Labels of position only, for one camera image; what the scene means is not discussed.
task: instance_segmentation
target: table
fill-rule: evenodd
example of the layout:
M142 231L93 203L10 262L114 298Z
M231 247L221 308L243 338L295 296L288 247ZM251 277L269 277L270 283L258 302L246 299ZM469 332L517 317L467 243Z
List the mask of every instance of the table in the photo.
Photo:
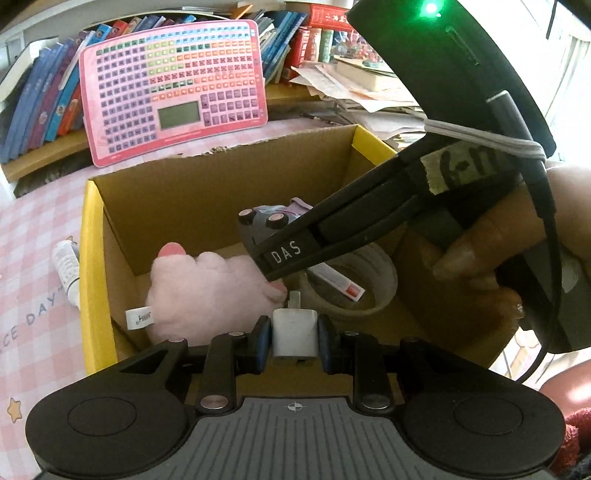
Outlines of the table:
M11 203L0 213L0 480L29 480L39 468L25 439L35 403L85 375L80 312L71 306L50 252L80 236L87 179L171 155L192 156L321 128L311 119L175 145L107 168L88 167Z

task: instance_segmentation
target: cardboard box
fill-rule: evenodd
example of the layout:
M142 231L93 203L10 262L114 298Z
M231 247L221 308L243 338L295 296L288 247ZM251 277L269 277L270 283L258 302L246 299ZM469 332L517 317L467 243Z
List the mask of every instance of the cardboard box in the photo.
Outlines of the cardboard box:
M179 242L193 256L203 251L231 256L240 242L236 218L242 209L287 205L295 196L315 205L393 155L386 144L351 125L198 157L166 158L89 180L80 252L88 373L149 345L145 332L126 331L125 310L144 305L151 264L165 243ZM490 364L514 329L483 325L469 315L446 317L436 294L434 302L425 302L432 294L426 286L432 288L434 280L421 259L417 234L404 231L380 240L394 255L400 294L358 329L390 344L419 336ZM311 367L271 364L263 375L245 375L237 382L239 394L293 396L350 394L352 380L324 375L316 362Z

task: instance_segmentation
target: tag label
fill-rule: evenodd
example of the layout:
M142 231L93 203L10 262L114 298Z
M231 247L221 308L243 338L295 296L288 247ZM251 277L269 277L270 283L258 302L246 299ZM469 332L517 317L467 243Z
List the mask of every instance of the tag label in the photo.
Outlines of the tag label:
M505 153L466 141L431 152L421 163L434 195L513 170Z
M125 317L127 318L128 330L140 330L154 323L154 317L152 316L150 307L127 310Z
M326 283L336 288L345 297L353 301L359 301L365 293L364 288L361 288L355 282L325 263L314 265L313 267L310 267L308 271L316 275L318 278L321 278Z

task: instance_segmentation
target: metal screw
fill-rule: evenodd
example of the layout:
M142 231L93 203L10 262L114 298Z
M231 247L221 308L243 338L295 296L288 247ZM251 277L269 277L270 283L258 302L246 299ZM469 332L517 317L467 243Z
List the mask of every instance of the metal screw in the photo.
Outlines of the metal screw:
M390 406L390 400L379 394L366 395L361 399L361 404L370 410L383 410Z
M201 406L208 410L220 410L228 405L230 401L223 395L208 395L201 399Z
M238 214L238 221L243 225L250 225L256 215L256 210L247 208Z
M267 218L267 226L270 228L283 228L290 222L285 213L273 213Z

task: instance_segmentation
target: round black pad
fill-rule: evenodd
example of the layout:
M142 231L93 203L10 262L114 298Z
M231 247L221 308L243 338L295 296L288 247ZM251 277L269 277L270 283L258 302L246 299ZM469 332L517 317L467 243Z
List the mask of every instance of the round black pad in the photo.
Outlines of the round black pad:
M68 422L79 433L102 437L122 432L136 416L134 404L120 398L102 397L79 403L68 415Z
M510 433L523 421L517 405L495 397L467 398L456 405L453 416L466 430L481 435Z
M64 389L33 408L26 434L45 470L120 478L159 463L187 426L184 406L166 390L93 395Z
M548 398L522 387L499 393L421 393L402 425L425 460L461 476L517 478L546 465L564 439Z

